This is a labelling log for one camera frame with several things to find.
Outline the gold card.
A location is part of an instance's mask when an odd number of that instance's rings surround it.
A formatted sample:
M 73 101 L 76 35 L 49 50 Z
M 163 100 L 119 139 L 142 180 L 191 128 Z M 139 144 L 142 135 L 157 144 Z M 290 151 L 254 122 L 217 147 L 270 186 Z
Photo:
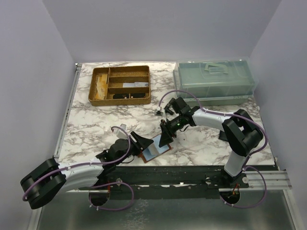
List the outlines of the gold card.
M 95 95 L 95 99 L 104 100 L 107 95 L 107 85 L 97 85 L 96 90 L 97 93 Z
M 97 86 L 106 87 L 107 86 L 107 80 L 108 80 L 108 74 L 98 74 L 97 75 Z

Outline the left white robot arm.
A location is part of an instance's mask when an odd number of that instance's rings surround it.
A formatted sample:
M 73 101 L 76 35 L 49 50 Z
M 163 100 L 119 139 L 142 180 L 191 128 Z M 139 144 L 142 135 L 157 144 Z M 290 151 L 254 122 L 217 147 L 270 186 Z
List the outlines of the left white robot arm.
M 28 202 L 31 209 L 38 209 L 61 192 L 92 186 L 102 189 L 108 173 L 129 156 L 140 155 L 153 143 L 152 139 L 131 132 L 88 162 L 58 163 L 55 158 L 49 158 L 20 181 L 24 191 L 22 200 Z

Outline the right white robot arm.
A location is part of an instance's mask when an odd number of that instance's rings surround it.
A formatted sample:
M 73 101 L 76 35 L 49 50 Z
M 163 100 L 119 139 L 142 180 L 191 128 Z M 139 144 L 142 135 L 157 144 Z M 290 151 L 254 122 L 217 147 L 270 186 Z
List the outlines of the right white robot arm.
M 223 114 L 199 106 L 191 108 L 181 97 L 171 99 L 169 105 L 178 116 L 172 120 L 161 120 L 159 147 L 172 143 L 177 137 L 177 131 L 187 125 L 218 129 L 225 134 L 232 150 L 221 172 L 221 183 L 227 188 L 237 184 L 238 177 L 252 154 L 251 151 L 264 137 L 263 129 L 242 109 Z

